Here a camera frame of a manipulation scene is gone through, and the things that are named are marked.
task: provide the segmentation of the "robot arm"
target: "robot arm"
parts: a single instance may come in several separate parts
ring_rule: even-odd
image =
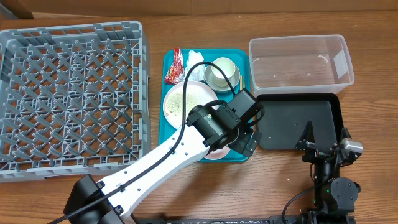
[[[102,178],[97,183],[89,175],[80,179],[73,187],[64,213],[74,212],[82,206],[107,195],[155,164],[175,144],[180,130],[181,127],[168,140],[143,158],[115,174]],[[69,221],[72,224],[133,224],[132,211],[147,195],[174,173],[193,162],[199,161],[208,154],[210,147],[202,143],[204,140],[205,138],[194,126],[186,126],[182,140],[173,154],[169,155],[146,175],[126,186],[124,190],[110,196],[108,200],[94,206],[87,212],[69,218]]]
[[[67,215],[52,223],[65,219],[72,224],[134,223],[131,213],[148,194],[178,170],[199,161],[210,151],[229,145],[250,157],[261,134],[251,129],[256,121],[248,122],[259,111],[262,117],[264,109],[246,89],[229,103],[216,100],[194,107],[184,126],[129,167],[97,183],[89,175],[80,179],[63,211]],[[181,132],[181,141],[176,145]]]
[[[166,140],[166,142],[145,155],[142,159],[133,163],[133,165],[101,179],[100,181],[104,183],[104,187],[101,189],[102,193],[110,193],[120,184],[126,183],[158,161],[174,145],[180,133],[180,129],[181,128]],[[193,162],[199,161],[207,155],[210,147],[206,147],[202,144],[204,140],[204,137],[195,127],[186,126],[181,143],[175,149],[175,153],[166,158],[165,161],[146,175],[136,180],[131,185],[128,185],[125,190],[108,199],[112,207],[121,207],[123,211],[119,216],[124,223],[133,223],[131,218],[132,211],[160,184],[165,182],[178,170]]]

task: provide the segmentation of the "plate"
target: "plate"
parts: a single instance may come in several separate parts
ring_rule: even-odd
[[[240,76],[241,76],[241,72],[239,71],[238,66],[235,65],[235,73],[229,80],[231,82],[231,85],[233,88],[235,88],[236,85],[239,83]],[[214,79],[214,75],[211,72],[211,66],[207,66],[205,69],[205,81],[206,81],[207,85],[209,85],[209,87],[212,90],[216,91],[217,93],[227,93],[227,92],[231,91],[231,89],[229,88],[228,85],[226,85],[224,87],[220,87],[214,83],[213,79]]]
[[[183,83],[173,86],[163,100],[163,114],[173,128],[177,129],[182,124],[182,90]],[[196,105],[205,105],[208,102],[217,100],[216,93],[206,84],[198,81],[188,81],[187,84],[187,110]]]
[[[230,150],[230,148],[225,146],[222,149],[217,149],[216,151],[209,153],[207,156],[205,156],[205,158],[209,160],[222,159],[230,152]]]

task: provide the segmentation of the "white plate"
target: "white plate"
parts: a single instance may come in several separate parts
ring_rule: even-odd
[[[230,148],[225,146],[222,149],[217,149],[216,151],[209,153],[207,156],[205,156],[205,158],[209,160],[221,159],[224,158],[224,156],[226,156],[230,152],[230,150]]]
[[[167,122],[177,129],[182,124],[182,90],[183,83],[173,86],[163,100],[163,114]],[[187,110],[189,111],[196,105],[205,105],[208,102],[217,100],[216,93],[206,84],[198,81],[188,81],[187,84]]]

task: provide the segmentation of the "gray dish rack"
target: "gray dish rack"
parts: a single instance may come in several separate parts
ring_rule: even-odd
[[[0,182],[109,175],[150,151],[137,21],[0,32]]]

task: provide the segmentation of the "white arm segment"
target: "white arm segment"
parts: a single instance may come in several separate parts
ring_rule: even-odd
[[[180,134],[181,127],[168,138],[164,143],[152,150],[150,153],[126,167],[125,169],[104,177],[105,186],[101,189],[104,194],[116,189],[120,184],[126,183],[128,180],[137,176],[152,164],[162,158],[169,149],[175,144]],[[142,200],[155,190],[160,184],[165,182],[174,173],[185,166],[199,161],[208,153],[209,147],[205,147],[202,143],[205,138],[193,126],[185,126],[183,138],[175,149],[175,153],[169,155],[165,161],[152,169],[146,175],[127,186],[123,192],[116,193],[108,200],[113,207],[120,205],[123,208],[121,219],[124,223],[134,223],[131,218],[132,211],[142,202]]]

